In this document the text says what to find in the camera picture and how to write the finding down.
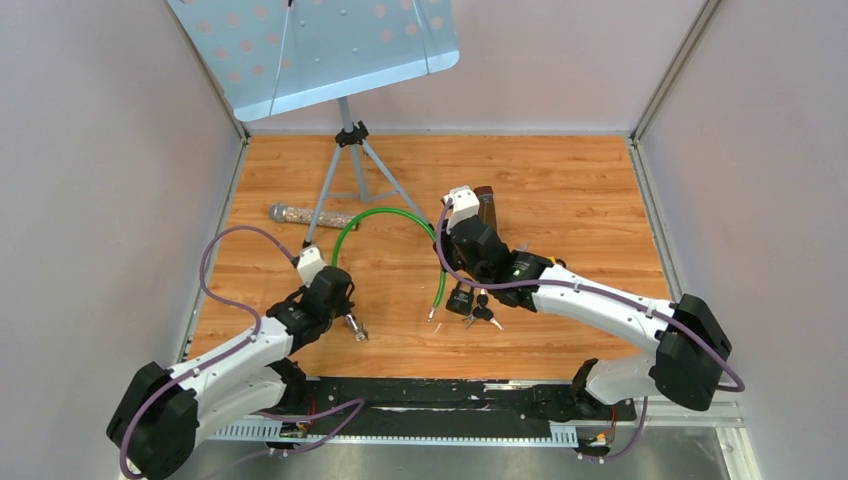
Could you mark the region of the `black padlock with keys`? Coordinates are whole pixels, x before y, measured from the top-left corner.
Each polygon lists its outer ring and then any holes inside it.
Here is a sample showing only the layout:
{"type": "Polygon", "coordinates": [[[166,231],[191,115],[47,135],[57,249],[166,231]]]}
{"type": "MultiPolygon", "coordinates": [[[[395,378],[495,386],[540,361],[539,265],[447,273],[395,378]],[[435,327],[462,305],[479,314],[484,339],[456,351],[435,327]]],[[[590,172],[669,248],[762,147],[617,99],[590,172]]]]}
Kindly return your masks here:
{"type": "Polygon", "coordinates": [[[488,307],[488,302],[489,296],[485,289],[477,291],[470,285],[457,282],[448,296],[445,308],[450,313],[463,317],[465,329],[475,323],[488,322],[503,331],[503,325],[488,307]]]}

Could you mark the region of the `green cable lock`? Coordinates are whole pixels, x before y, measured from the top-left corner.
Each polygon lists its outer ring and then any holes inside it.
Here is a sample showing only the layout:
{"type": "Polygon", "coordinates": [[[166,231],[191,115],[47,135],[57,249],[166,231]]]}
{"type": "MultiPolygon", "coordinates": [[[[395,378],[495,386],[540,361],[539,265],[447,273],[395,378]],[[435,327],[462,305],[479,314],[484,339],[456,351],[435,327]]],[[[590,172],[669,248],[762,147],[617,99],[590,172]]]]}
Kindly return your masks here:
{"type": "MultiPolygon", "coordinates": [[[[414,224],[419,226],[432,241],[436,240],[436,233],[435,233],[434,228],[428,222],[426,222],[425,220],[422,220],[419,216],[416,216],[413,213],[410,213],[410,212],[407,212],[405,210],[402,210],[400,208],[395,208],[395,207],[372,208],[372,209],[366,210],[363,213],[354,215],[342,227],[341,232],[339,233],[339,235],[338,235],[338,237],[337,237],[337,239],[334,243],[333,249],[332,249],[332,256],[331,256],[331,265],[332,266],[338,265],[341,248],[343,246],[343,243],[344,243],[346,237],[349,235],[349,233],[351,231],[353,231],[361,223],[362,220],[365,220],[367,218],[370,218],[370,217],[376,216],[376,215],[392,215],[392,216],[402,217],[402,218],[405,218],[407,220],[410,220],[414,224]]],[[[438,283],[436,295],[434,297],[434,300],[433,300],[432,305],[430,307],[430,311],[428,313],[428,317],[427,317],[428,322],[432,321],[433,318],[435,317],[435,314],[436,314],[436,312],[437,312],[439,306],[441,305],[442,300],[445,296],[446,286],[447,286],[447,273],[443,268],[440,268],[439,283],[438,283]]],[[[358,321],[353,313],[345,314],[344,315],[344,321],[345,321],[346,325],[348,326],[348,328],[351,330],[351,333],[353,334],[353,337],[357,342],[363,343],[363,342],[367,342],[369,340],[368,332],[367,332],[364,324],[362,322],[358,321]]]]}

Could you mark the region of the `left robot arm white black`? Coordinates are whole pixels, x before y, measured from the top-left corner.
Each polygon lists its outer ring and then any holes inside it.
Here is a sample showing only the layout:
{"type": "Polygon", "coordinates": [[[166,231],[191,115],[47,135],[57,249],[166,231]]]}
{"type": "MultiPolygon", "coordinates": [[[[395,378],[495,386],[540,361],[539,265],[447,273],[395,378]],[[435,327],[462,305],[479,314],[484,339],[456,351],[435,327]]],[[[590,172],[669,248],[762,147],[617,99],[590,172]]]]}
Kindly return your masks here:
{"type": "Polygon", "coordinates": [[[106,428],[120,462],[133,464],[139,478],[166,479],[203,441],[243,417],[275,406],[298,411],[305,375],[289,357],[350,314],[354,288],[349,273],[325,266],[216,349],[170,367],[142,366],[106,428]]]}

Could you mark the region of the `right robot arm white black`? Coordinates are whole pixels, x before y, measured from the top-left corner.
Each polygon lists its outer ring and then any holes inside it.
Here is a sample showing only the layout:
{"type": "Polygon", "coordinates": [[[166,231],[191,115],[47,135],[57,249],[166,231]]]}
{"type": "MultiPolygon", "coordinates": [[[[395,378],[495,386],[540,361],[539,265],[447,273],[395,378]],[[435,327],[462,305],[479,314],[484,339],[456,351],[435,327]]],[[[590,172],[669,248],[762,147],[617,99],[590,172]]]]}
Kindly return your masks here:
{"type": "Polygon", "coordinates": [[[510,250],[479,216],[454,221],[443,210],[435,250],[448,274],[500,304],[579,321],[637,347],[639,354],[583,363],[571,403],[596,417],[624,399],[661,395],[694,411],[718,391],[746,385],[730,366],[732,343],[702,298],[663,300],[591,281],[548,257],[510,250]]]}

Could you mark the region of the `brown wooden metronome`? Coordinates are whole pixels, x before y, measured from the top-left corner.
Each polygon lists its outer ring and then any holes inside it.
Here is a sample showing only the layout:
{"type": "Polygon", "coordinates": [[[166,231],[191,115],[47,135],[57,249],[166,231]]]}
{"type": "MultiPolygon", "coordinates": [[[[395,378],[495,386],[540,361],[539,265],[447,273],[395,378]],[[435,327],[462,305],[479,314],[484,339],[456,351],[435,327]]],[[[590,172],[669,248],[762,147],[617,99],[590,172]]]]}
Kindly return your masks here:
{"type": "Polygon", "coordinates": [[[493,188],[489,185],[479,186],[474,188],[473,192],[479,201],[478,215],[481,221],[497,230],[498,222],[493,188]]]}

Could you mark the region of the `glittery silver microphone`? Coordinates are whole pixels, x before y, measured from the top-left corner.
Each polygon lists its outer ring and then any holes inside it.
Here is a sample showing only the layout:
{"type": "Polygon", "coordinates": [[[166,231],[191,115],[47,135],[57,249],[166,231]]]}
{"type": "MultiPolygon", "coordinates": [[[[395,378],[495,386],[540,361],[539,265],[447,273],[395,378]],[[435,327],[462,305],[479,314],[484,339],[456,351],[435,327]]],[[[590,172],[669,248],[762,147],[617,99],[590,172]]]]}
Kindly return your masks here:
{"type": "Polygon", "coordinates": [[[269,217],[276,223],[293,223],[301,225],[312,225],[333,229],[343,229],[354,220],[353,214],[321,211],[315,213],[314,209],[295,207],[283,203],[273,204],[269,209],[269,217]]]}

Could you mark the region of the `light blue music stand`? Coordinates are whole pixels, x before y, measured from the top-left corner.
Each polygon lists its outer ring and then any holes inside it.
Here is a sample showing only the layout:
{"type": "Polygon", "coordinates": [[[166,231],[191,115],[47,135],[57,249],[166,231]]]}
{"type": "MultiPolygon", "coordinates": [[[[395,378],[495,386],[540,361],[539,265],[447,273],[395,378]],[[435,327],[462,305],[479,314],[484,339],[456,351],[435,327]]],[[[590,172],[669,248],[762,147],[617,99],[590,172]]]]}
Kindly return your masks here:
{"type": "Polygon", "coordinates": [[[423,215],[353,119],[350,96],[448,70],[459,43],[449,1],[182,1],[169,7],[236,120],[245,123],[334,101],[343,127],[314,212],[331,198],[350,150],[358,198],[371,200],[366,155],[417,216],[423,215]]]}

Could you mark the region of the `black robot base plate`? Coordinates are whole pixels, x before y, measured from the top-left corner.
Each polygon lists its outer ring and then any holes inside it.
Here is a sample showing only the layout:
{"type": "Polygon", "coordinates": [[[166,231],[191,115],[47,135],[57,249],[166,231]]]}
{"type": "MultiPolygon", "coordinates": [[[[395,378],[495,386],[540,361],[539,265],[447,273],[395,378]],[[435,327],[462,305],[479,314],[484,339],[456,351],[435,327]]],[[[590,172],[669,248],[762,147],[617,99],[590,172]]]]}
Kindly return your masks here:
{"type": "Polygon", "coordinates": [[[355,399],[364,406],[343,428],[345,435],[542,438],[554,423],[609,424],[614,416],[633,416],[632,408],[605,406],[567,383],[350,377],[308,379],[268,411],[306,416],[342,406],[309,429],[325,434],[346,418],[347,403],[355,399]]]}

